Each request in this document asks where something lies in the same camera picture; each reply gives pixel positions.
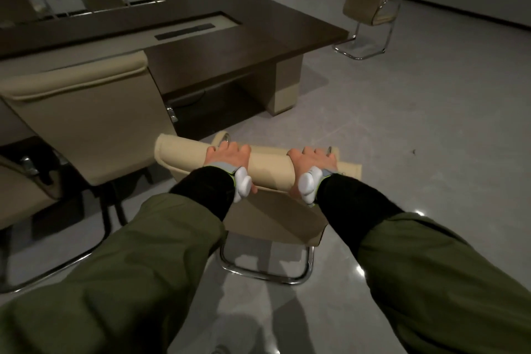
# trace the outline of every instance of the hand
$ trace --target hand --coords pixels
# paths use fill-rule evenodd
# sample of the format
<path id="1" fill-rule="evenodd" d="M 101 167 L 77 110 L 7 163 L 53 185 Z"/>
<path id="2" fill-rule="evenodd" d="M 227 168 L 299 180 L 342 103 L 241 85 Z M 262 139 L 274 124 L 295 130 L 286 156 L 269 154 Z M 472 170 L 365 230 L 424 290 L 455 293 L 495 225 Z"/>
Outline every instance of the hand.
<path id="1" fill-rule="evenodd" d="M 308 172 L 313 166 L 319 169 L 327 169 L 329 171 L 337 171 L 337 159 L 334 153 L 326 154 L 323 149 L 313 149 L 305 147 L 302 153 L 297 149 L 288 151 L 288 156 L 291 158 L 293 168 L 295 169 L 295 183 L 289 191 L 292 197 L 301 197 L 298 189 L 298 181 L 303 173 Z"/>
<path id="2" fill-rule="evenodd" d="M 219 145 L 219 147 L 216 148 L 210 146 L 207 149 L 207 156 L 204 159 L 203 166 L 213 162 L 226 162 L 236 168 L 243 166 L 248 170 L 249 158 L 251 158 L 251 146 L 249 144 L 244 144 L 242 147 L 238 148 L 238 143 L 229 143 L 225 140 Z M 251 192 L 258 192 L 258 188 L 254 183 L 251 185 Z"/>

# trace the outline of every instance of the black sleeve cuff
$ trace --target black sleeve cuff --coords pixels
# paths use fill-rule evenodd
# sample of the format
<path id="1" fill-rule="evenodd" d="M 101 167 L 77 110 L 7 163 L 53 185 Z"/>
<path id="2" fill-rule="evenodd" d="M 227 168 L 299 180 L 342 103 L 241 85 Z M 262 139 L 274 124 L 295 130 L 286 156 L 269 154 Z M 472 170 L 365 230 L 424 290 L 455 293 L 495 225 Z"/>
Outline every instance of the black sleeve cuff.
<path id="1" fill-rule="evenodd" d="M 234 200 L 233 178 L 221 168 L 198 168 L 170 189 L 170 193 L 192 199 L 223 221 Z"/>
<path id="2" fill-rule="evenodd" d="M 404 212 L 376 189 L 340 174 L 322 181 L 317 203 L 355 257 L 361 241 L 373 227 Z"/>

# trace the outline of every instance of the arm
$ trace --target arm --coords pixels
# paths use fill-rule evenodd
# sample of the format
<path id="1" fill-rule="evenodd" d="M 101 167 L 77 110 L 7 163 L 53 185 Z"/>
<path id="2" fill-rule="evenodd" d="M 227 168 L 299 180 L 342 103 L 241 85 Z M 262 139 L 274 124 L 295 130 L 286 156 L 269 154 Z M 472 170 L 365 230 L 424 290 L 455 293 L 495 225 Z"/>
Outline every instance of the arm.
<path id="1" fill-rule="evenodd" d="M 298 154 L 296 175 L 308 170 L 297 171 Z M 408 352 L 531 352 L 531 293 L 461 237 L 339 174 L 322 181 L 317 203 Z"/>
<path id="2" fill-rule="evenodd" d="M 247 167 L 250 148 L 238 151 L 236 145 L 227 153 L 227 147 L 210 149 L 205 165 Z M 234 194 L 227 172 L 205 166 L 170 193 L 149 198 L 131 223 L 62 282 L 29 291 L 0 309 L 0 351 L 166 352 L 209 255 L 225 237 L 220 220 Z"/>

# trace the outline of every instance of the floor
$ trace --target floor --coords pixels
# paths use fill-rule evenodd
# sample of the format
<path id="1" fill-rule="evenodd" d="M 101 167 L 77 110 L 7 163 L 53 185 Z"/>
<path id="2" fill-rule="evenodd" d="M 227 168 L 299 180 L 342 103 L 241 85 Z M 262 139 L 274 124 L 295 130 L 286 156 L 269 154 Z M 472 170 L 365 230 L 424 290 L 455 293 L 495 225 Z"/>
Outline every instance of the floor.
<path id="1" fill-rule="evenodd" d="M 344 0 L 275 1 L 355 28 L 342 15 Z M 360 46 L 374 48 L 386 30 L 363 27 Z M 531 288 L 530 58 L 530 32 L 404 1 L 386 54 L 353 61 L 331 47 L 308 53 L 294 109 L 228 130 L 254 144 L 338 146 L 343 161 L 363 165 L 366 183 L 456 231 Z M 153 170 L 156 186 L 141 179 L 125 202 L 129 217 L 173 184 Z M 86 244 L 102 232 L 98 215 L 77 225 Z M 15 254 L 16 268 L 32 263 L 26 251 Z M 231 237 L 227 251 L 239 264 L 274 272 L 302 266 L 299 247 Z M 294 288 L 228 274 L 211 258 L 168 352 L 403 353 L 362 274 L 330 227 L 312 276 Z"/>

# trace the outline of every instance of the wristband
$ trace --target wristband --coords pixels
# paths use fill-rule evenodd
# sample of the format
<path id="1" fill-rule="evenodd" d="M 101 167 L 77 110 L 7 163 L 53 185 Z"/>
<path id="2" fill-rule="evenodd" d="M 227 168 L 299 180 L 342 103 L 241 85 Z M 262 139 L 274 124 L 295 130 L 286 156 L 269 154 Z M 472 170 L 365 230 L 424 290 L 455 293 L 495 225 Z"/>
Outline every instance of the wristband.
<path id="1" fill-rule="evenodd" d="M 320 169 L 315 165 L 311 167 L 308 172 L 303 173 L 299 178 L 297 187 L 304 203 L 312 207 L 315 203 L 315 197 L 317 196 L 317 190 L 319 189 L 321 182 L 334 173 L 337 173 L 337 171 Z"/>
<path id="2" fill-rule="evenodd" d="M 236 168 L 234 165 L 217 161 L 208 164 L 207 166 L 216 166 L 227 172 L 234 181 L 234 200 L 233 203 L 238 203 L 245 197 L 249 196 L 251 192 L 252 180 L 251 177 L 247 174 L 247 170 L 244 166 Z"/>

